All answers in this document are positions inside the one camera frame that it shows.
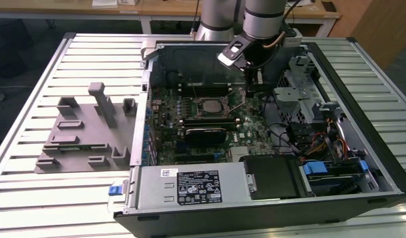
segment table leg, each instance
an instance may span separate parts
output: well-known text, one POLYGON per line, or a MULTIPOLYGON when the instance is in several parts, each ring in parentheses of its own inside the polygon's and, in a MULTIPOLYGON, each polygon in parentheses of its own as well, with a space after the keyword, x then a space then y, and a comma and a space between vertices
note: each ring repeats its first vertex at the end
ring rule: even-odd
POLYGON ((333 30, 337 19, 325 19, 324 25, 320 28, 317 37, 328 37, 333 30))
POLYGON ((151 32, 151 16, 141 16, 143 34, 153 34, 151 32))

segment barcode sticker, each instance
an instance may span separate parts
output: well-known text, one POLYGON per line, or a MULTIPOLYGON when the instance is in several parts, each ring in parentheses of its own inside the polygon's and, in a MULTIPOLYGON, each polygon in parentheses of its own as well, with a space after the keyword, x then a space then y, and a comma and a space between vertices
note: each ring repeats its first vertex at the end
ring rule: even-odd
POLYGON ((211 194, 211 198, 217 198, 217 197, 222 197, 222 194, 219 193, 211 194))
POLYGON ((177 177, 178 169, 162 169, 162 177, 177 177))

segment motherboard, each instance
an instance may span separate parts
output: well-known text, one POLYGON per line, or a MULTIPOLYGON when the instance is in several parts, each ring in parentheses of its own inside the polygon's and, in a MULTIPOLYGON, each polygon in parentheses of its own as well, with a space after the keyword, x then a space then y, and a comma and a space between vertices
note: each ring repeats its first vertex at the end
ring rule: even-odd
POLYGON ((154 88, 158 165, 237 162, 274 154, 263 121, 265 95, 231 84, 154 88))

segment side panel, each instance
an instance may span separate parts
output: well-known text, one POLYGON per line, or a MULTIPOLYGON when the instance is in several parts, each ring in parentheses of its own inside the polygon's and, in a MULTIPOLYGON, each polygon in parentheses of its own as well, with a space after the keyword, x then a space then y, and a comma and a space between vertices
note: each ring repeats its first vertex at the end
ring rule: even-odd
POLYGON ((207 234, 342 222, 401 198, 402 196, 373 197, 146 216, 118 213, 115 220, 138 238, 207 234))

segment white sticker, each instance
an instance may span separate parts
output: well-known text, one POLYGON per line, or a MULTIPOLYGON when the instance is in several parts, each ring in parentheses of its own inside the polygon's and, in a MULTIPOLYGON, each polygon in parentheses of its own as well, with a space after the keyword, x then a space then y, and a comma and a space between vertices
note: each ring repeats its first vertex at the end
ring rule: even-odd
POLYGON ((178 169, 162 169, 162 177, 177 177, 178 169))
POLYGON ((138 11, 121 11, 123 14, 138 14, 138 11))

